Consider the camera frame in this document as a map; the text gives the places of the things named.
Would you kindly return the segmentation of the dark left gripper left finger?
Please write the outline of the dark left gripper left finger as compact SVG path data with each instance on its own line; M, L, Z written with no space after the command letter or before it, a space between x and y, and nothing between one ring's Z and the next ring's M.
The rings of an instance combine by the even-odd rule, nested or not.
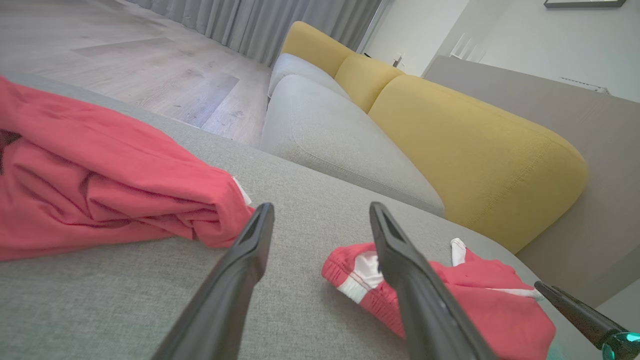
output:
M254 287L266 272L275 207L261 203L206 276L154 360L235 360Z

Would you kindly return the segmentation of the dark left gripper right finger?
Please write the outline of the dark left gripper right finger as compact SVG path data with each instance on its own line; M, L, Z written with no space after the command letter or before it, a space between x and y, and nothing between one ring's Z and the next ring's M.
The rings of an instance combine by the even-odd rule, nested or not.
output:
M390 210L372 202L378 269L395 290L412 360L495 360L496 354Z

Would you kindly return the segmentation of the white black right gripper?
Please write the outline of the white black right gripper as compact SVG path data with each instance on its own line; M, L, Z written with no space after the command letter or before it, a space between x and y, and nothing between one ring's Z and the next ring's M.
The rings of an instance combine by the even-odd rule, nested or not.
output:
M555 285L536 281L534 287L587 341L602 349L603 360L639 359L639 333L626 332L617 322Z

